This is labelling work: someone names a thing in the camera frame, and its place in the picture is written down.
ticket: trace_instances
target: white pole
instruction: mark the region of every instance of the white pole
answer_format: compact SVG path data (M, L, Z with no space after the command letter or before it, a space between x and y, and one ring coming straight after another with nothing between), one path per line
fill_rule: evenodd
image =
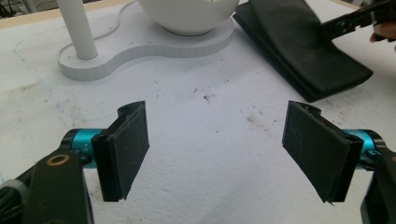
M95 58L98 52L93 43L91 27L82 0L56 0L56 2L64 17L77 56L81 60Z

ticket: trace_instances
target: curved white base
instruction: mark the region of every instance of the curved white base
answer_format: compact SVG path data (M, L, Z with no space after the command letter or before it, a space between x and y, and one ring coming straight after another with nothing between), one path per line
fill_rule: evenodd
M81 60L73 45L68 45L59 52L58 63L65 76L90 81L107 77L124 63L146 56L210 55L227 47L232 35L232 19L203 35L175 35L152 21L141 6L133 2L121 10L120 25L116 29L95 38L97 57Z

